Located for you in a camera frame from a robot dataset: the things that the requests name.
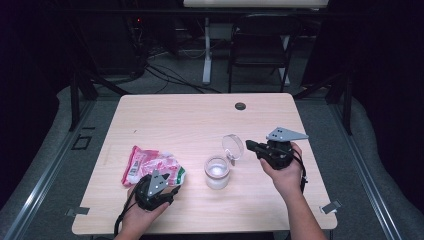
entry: black cable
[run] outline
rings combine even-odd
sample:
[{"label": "black cable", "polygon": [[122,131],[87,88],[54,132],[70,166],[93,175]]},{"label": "black cable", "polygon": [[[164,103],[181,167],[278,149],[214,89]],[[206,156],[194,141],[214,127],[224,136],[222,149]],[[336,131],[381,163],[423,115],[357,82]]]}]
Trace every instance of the black cable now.
[{"label": "black cable", "polygon": [[161,79],[163,81],[170,82],[170,83],[173,83],[173,84],[185,85],[184,83],[171,81],[169,78],[168,79],[165,79],[165,78],[157,75],[156,73],[152,72],[152,70],[150,70],[148,68],[146,68],[146,71],[148,71],[150,74],[152,74],[153,76],[155,76],[155,77],[157,77],[157,78],[159,78],[159,79]]},{"label": "black cable", "polygon": [[165,81],[166,82],[165,86],[163,86],[161,89],[157,90],[155,92],[155,94],[158,94],[160,91],[162,91],[163,89],[165,89],[168,86],[169,82],[171,82],[171,80],[169,79],[169,76],[166,75],[166,77],[167,77],[167,80]]},{"label": "black cable", "polygon": [[[168,71],[171,71],[173,74],[177,75],[179,78],[176,78],[176,77],[174,77],[174,76],[168,75],[167,73],[165,73],[165,72],[163,72],[162,70],[158,69],[155,65],[156,65],[156,66],[158,66],[158,67],[161,67],[161,68],[167,69]],[[215,93],[221,93],[220,91],[218,91],[218,90],[216,90],[216,89],[213,89],[213,88],[210,88],[210,87],[198,86],[198,85],[195,85],[195,84],[189,83],[187,80],[185,80],[182,76],[178,75],[178,73],[176,73],[176,72],[175,72],[175,71],[173,71],[172,69],[167,68],[167,67],[165,67],[165,66],[158,65],[158,64],[155,64],[155,65],[150,65],[150,64],[149,64],[148,66],[149,66],[149,67],[151,67],[152,69],[154,69],[155,71],[157,71],[157,72],[159,72],[159,73],[161,73],[161,74],[165,75],[165,76],[169,76],[170,78],[172,78],[172,79],[174,79],[174,80],[177,80],[177,81],[181,82],[181,83],[177,83],[177,84],[180,84],[180,85],[186,85],[186,86],[192,87],[192,88],[194,88],[196,91],[198,91],[198,92],[200,92],[200,93],[204,93],[204,92],[202,92],[200,89],[208,90],[208,91],[212,91],[212,92],[215,92]]]},{"label": "black cable", "polygon": [[296,151],[294,148],[293,148],[293,151],[296,152],[297,155],[299,156],[299,158],[298,158],[294,154],[291,154],[293,156],[293,159],[295,159],[300,164],[300,166],[302,167],[302,180],[300,181],[300,190],[303,193],[303,190],[305,190],[305,184],[308,182],[307,177],[306,177],[306,168],[305,168],[305,165],[303,164],[303,159],[302,159],[300,153],[298,151]]},{"label": "black cable", "polygon": [[139,183],[137,183],[137,185],[134,187],[134,189],[132,190],[132,192],[131,192],[131,194],[130,194],[130,196],[128,197],[128,199],[127,199],[127,201],[125,202],[125,205],[124,205],[124,209],[122,210],[122,212],[121,212],[121,214],[118,216],[118,218],[116,219],[116,222],[115,222],[115,227],[114,227],[114,231],[113,231],[113,234],[114,234],[114,236],[116,237],[117,235],[118,235],[118,231],[119,231],[119,224],[122,222],[122,220],[124,219],[124,216],[125,216],[125,214],[137,203],[137,202],[135,202],[135,203],[133,203],[131,206],[129,206],[128,207],[128,205],[130,204],[130,202],[131,202],[131,199],[134,197],[134,194],[135,194],[135,190],[137,189],[137,187],[138,187],[138,185],[140,184],[140,182]]},{"label": "black cable", "polygon": [[189,86],[189,87],[192,87],[194,90],[196,90],[196,91],[198,91],[198,92],[200,92],[200,93],[204,93],[204,92],[202,92],[202,90],[200,90],[200,89],[199,89],[199,87],[198,87],[198,86],[193,85],[193,84],[191,84],[191,83],[189,83],[189,82],[185,81],[185,80],[184,80],[184,78],[182,78],[181,76],[179,76],[179,75],[178,75],[178,74],[176,74],[175,72],[174,72],[174,74],[176,74],[177,76],[181,77],[181,79],[178,79],[178,78],[176,78],[176,77],[170,76],[170,75],[168,75],[167,73],[165,73],[165,72],[161,71],[160,69],[158,69],[158,68],[157,68],[157,67],[155,67],[155,66],[149,65],[149,67],[151,67],[153,70],[157,71],[158,73],[160,73],[160,74],[162,74],[162,75],[167,76],[168,78],[172,78],[172,79],[174,79],[174,80],[177,80],[177,81],[179,82],[179,83],[177,83],[177,84],[185,85],[185,86]]},{"label": "black cable", "polygon": [[[107,81],[108,81],[108,82],[110,82],[110,83],[113,83],[114,85],[120,85],[120,84],[124,84],[124,83],[133,82],[133,81],[135,81],[135,80],[137,80],[137,78],[122,78],[122,79],[117,79],[117,80],[107,80]],[[99,83],[99,82],[97,82],[97,81],[95,81],[95,80],[92,80],[92,79],[91,79],[91,81],[92,81],[94,84],[101,84],[101,83]]]}]

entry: cable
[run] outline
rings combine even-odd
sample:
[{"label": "cable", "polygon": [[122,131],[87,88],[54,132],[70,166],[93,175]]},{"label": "cable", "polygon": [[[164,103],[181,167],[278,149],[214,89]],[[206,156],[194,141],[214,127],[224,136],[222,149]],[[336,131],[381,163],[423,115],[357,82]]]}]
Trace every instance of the cable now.
[{"label": "cable", "polygon": [[307,177],[306,177],[306,168],[305,168],[305,165],[303,164],[303,159],[302,159],[300,153],[298,151],[296,151],[296,149],[293,149],[293,151],[295,153],[297,153],[297,155],[299,156],[299,158],[298,158],[294,154],[291,154],[293,156],[293,159],[295,159],[300,164],[300,166],[302,167],[302,180],[300,181],[300,190],[303,193],[303,190],[305,190],[305,184],[308,182]]},{"label": "cable", "polygon": [[119,224],[122,222],[122,220],[124,219],[124,216],[125,216],[125,214],[137,203],[137,202],[135,202],[135,203],[133,203],[131,206],[129,206],[128,207],[128,205],[130,204],[130,202],[131,202],[131,199],[134,197],[134,194],[135,194],[135,190],[137,189],[137,187],[138,187],[138,185],[140,184],[140,182],[139,183],[137,183],[137,185],[133,188],[133,190],[132,190],[132,192],[131,192],[131,194],[130,194],[130,196],[128,197],[128,199],[127,199],[127,201],[125,202],[125,205],[124,205],[124,209],[122,210],[122,212],[121,212],[121,214],[118,216],[118,218],[116,219],[116,222],[115,222],[115,227],[114,227],[114,231],[113,231],[113,234],[114,234],[114,236],[116,237],[116,235],[118,235],[118,231],[119,231]]},{"label": "cable", "polygon": [[[168,70],[168,71],[171,71],[173,74],[175,74],[175,75],[176,75],[177,77],[179,77],[179,78],[176,78],[176,77],[174,77],[174,76],[168,75],[166,72],[164,72],[164,71],[160,70],[158,67],[160,67],[160,68],[164,68],[164,69],[166,69],[166,70]],[[151,68],[151,69],[155,70],[157,73],[160,73],[160,74],[162,74],[162,75],[166,76],[167,78],[174,79],[174,80],[176,80],[177,82],[175,82],[175,81],[171,81],[171,80],[169,80],[169,79],[163,79],[162,77],[160,77],[160,76],[158,76],[157,74],[153,73],[153,72],[152,72],[152,70],[150,70],[149,68]],[[178,73],[176,73],[176,72],[175,72],[175,71],[173,71],[172,69],[167,68],[167,67],[165,67],[165,66],[161,66],[161,65],[157,65],[157,64],[156,64],[156,66],[155,66],[155,65],[148,64],[148,65],[147,65],[147,67],[146,67],[146,71],[150,72],[152,75],[154,75],[154,76],[156,76],[156,77],[158,77],[158,78],[160,78],[160,79],[162,79],[162,80],[169,81],[170,83],[174,83],[174,84],[180,84],[180,85],[186,85],[186,86],[189,86],[189,87],[193,88],[194,90],[196,90],[196,91],[198,91],[198,92],[200,92],[200,93],[204,93],[201,89],[203,89],[203,90],[208,90],[208,91],[212,91],[212,92],[215,92],[215,93],[221,93],[221,92],[219,92],[218,90],[215,90],[215,89],[210,88],[210,87],[198,86],[198,85],[195,85],[195,84],[189,83],[187,80],[185,80],[185,79],[184,79],[182,76],[180,76]]]},{"label": "cable", "polygon": [[[137,80],[137,78],[122,78],[122,79],[118,79],[118,80],[108,80],[108,82],[113,83],[114,85],[120,85],[120,84],[124,84],[124,83],[129,83],[129,82],[133,82]],[[96,82],[95,80],[92,80],[92,82],[94,84],[101,84]]]},{"label": "cable", "polygon": [[[212,50],[212,49],[216,48],[217,46],[221,45],[222,43],[226,43],[226,42],[227,42],[227,40],[220,39],[215,45],[211,46],[210,49]],[[182,47],[180,47],[180,48],[181,48],[181,51],[184,53],[184,55],[186,55],[187,57],[192,58],[192,59],[199,58],[199,57],[205,55],[205,53],[206,53],[206,49],[204,49],[204,48],[203,49],[183,49]],[[198,56],[190,56],[189,54],[187,54],[188,51],[202,51],[202,53]]]},{"label": "cable", "polygon": [[167,80],[165,81],[166,82],[165,86],[163,86],[161,89],[159,89],[158,91],[156,91],[155,94],[158,94],[160,91],[162,91],[163,89],[165,89],[168,86],[169,82],[171,82],[171,80],[169,79],[169,76],[166,75],[166,77],[167,77]]}]

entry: wooden table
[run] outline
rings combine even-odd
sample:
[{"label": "wooden table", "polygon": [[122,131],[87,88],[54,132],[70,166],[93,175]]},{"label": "wooden table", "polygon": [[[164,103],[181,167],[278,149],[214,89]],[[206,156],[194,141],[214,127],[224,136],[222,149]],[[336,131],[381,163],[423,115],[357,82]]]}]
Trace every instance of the wooden table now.
[{"label": "wooden table", "polygon": [[[246,104],[237,110],[235,104]],[[230,181],[221,190],[205,182],[204,162],[224,156],[222,138],[266,142],[276,127],[305,133],[289,94],[179,94],[127,95],[121,98],[87,186],[77,215],[75,234],[110,234],[126,200],[122,174],[134,145],[169,151],[186,169],[185,182],[174,203],[148,233],[255,232],[289,229],[287,210],[256,155],[245,149],[231,167]],[[321,213],[330,203],[308,140],[296,143],[303,150],[308,173],[305,197],[321,228],[337,225],[334,213]]]}]

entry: plastic wrapper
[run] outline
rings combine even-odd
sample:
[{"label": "plastic wrapper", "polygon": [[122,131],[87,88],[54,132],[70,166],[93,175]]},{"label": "plastic wrapper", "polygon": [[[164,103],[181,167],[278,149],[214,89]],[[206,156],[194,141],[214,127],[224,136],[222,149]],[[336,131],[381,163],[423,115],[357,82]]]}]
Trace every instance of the plastic wrapper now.
[{"label": "plastic wrapper", "polygon": [[184,182],[186,172],[171,153],[142,150],[137,146],[132,149],[121,182],[124,186],[130,187],[137,184],[145,175],[152,174],[155,169],[161,175],[169,173],[168,186],[178,186]]}]

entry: person's right hand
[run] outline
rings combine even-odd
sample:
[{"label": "person's right hand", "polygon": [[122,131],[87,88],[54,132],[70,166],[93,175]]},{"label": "person's right hand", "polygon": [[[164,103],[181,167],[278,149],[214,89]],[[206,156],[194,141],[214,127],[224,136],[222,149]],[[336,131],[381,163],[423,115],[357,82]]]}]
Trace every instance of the person's right hand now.
[{"label": "person's right hand", "polygon": [[[302,150],[296,143],[292,142],[291,145],[293,149],[302,155]],[[301,157],[296,152],[294,155],[298,158]],[[284,199],[294,193],[301,193],[302,167],[296,160],[293,160],[288,167],[280,170],[273,169],[265,159],[260,159],[260,162],[264,172],[271,177],[275,188]]]}]

